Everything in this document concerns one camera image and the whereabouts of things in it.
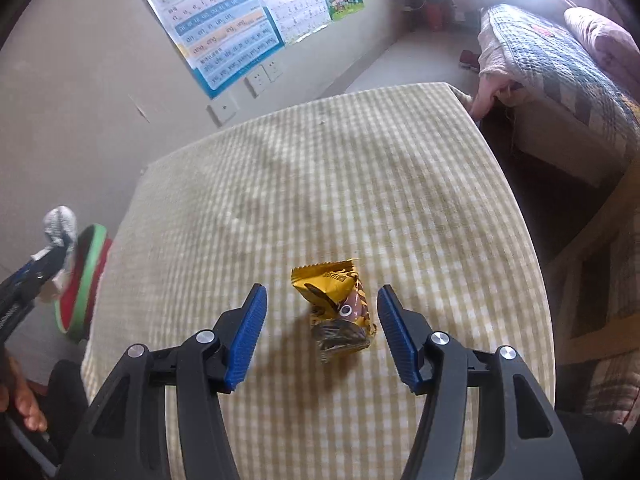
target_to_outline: cartoon eye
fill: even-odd
[[[353,309],[351,308],[351,305],[343,305],[340,307],[340,315],[342,317],[348,317],[351,315],[352,312],[353,312]]]

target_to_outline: table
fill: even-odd
[[[463,345],[518,349],[553,399],[551,323],[518,205],[445,83],[340,95],[281,110],[178,150],[140,179],[100,283],[82,377],[93,397],[130,344],[180,344],[241,304],[269,310],[243,384],[221,400],[241,478],[400,477],[424,398],[396,373],[380,331],[323,365],[292,267],[357,258],[375,297]],[[175,396],[168,447],[183,478]],[[459,474],[472,465],[470,396]]]

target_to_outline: white wall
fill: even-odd
[[[229,124],[315,99],[390,44],[396,0],[364,1],[363,11],[276,53],[284,74],[257,99],[236,83],[229,92],[240,111]],[[114,233],[140,171],[217,130],[209,99],[145,0],[33,0],[0,50],[0,96],[6,270],[42,247],[42,216],[60,203],[81,226]]]

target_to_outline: candy wrapper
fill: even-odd
[[[322,362],[371,344],[376,326],[351,260],[297,267],[291,271],[291,283],[312,305],[311,335]]]

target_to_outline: electrical outlet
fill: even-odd
[[[219,126],[226,123],[238,111],[238,105],[229,92],[223,92],[213,99],[209,106],[211,106],[211,111],[213,111],[213,114],[216,116]]]
[[[271,83],[262,65],[258,65],[256,68],[251,70],[251,72],[249,72],[244,78],[244,81],[251,89],[254,97],[258,97],[258,95],[264,92],[264,89],[267,88],[267,85]]]
[[[276,63],[274,60],[266,62],[263,67],[264,71],[267,73],[269,81],[271,81],[272,83],[282,75],[280,64]]]

